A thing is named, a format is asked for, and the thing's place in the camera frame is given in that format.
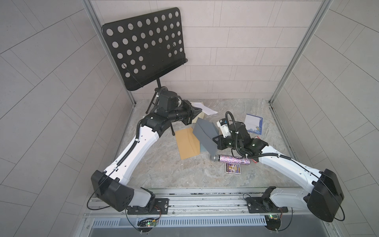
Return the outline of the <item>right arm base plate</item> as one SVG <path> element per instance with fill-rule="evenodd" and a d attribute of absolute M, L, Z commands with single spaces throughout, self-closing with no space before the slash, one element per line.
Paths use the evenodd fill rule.
<path fill-rule="evenodd" d="M 245 197 L 249 213 L 288 213 L 288 207 L 276 206 L 269 198 Z"/>

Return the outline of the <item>light blue envelope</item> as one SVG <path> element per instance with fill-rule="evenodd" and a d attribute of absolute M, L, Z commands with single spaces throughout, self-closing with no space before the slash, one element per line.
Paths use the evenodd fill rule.
<path fill-rule="evenodd" d="M 207 152 L 206 148 L 202 144 L 200 144 L 200 152 Z"/>

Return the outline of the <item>dark grey envelope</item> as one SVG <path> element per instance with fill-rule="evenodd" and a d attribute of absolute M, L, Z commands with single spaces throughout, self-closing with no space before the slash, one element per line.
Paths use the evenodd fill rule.
<path fill-rule="evenodd" d="M 193 134 L 210 156 L 216 155 L 218 148 L 213 138 L 219 135 L 219 130 L 214 123 L 198 118 Z"/>

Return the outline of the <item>cream yellow envelope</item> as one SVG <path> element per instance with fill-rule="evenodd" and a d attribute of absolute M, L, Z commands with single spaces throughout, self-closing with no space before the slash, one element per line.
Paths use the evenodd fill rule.
<path fill-rule="evenodd" d="M 204 116 L 205 116 L 205 113 L 204 112 L 201 112 L 200 114 L 198 114 L 193 120 L 192 120 L 192 123 L 196 123 L 198 119 L 204 119 Z"/>

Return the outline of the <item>blue floral white letter paper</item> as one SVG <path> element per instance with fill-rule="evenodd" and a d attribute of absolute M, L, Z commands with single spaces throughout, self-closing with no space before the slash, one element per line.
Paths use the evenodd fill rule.
<path fill-rule="evenodd" d="M 202 111 L 207 114 L 208 116 L 217 114 L 217 111 L 214 111 L 208 107 L 206 107 L 202 102 L 192 102 L 191 103 L 194 107 L 201 108 Z"/>

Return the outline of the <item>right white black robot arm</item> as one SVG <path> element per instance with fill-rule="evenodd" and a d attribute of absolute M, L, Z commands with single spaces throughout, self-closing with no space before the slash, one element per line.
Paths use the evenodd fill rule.
<path fill-rule="evenodd" d="M 238 153 L 237 160 L 249 160 L 269 166 L 297 183 L 301 190 L 298 192 L 281 191 L 269 187 L 262 198 L 269 199 L 277 207 L 295 207 L 308 209 L 313 215 L 325 222 L 333 222 L 344 195 L 337 175 L 325 169 L 306 166 L 277 151 L 267 142 L 259 138 L 251 138 L 246 125 L 234 119 L 230 111 L 217 121 L 221 135 L 213 138 L 218 150 L 230 148 Z"/>

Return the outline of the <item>blue bordered white letter paper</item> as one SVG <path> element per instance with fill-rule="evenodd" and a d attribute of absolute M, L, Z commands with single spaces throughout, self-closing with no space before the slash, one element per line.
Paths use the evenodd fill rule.
<path fill-rule="evenodd" d="M 250 133 L 254 133 L 257 135 L 262 134 L 263 130 L 263 118 L 251 114 L 246 114 L 244 124 L 246 129 Z"/>

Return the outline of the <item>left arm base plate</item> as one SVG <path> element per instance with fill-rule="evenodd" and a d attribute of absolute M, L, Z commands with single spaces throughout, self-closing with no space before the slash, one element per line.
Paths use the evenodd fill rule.
<path fill-rule="evenodd" d="M 128 206 L 127 214 L 129 215 L 158 215 L 167 214 L 169 207 L 168 198 L 154 198 L 150 200 L 145 207 L 140 206 Z"/>

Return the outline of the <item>tan kraft envelope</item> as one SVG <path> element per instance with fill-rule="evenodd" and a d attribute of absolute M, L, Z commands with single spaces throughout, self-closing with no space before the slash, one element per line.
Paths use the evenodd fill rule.
<path fill-rule="evenodd" d="M 193 134 L 191 127 L 177 131 L 175 137 L 181 160 L 200 154 L 200 142 Z"/>

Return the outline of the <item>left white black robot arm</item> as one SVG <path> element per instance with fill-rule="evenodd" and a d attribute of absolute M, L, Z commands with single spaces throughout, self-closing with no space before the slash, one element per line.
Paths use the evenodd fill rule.
<path fill-rule="evenodd" d="M 148 112 L 138 121 L 136 135 L 124 151 L 104 171 L 97 170 L 91 176 L 93 195 L 119 212 L 128 207 L 144 213 L 154 210 L 155 194 L 144 188 L 129 187 L 131 175 L 146 152 L 174 122 L 189 125 L 202 109 L 161 87 L 156 89 Z"/>

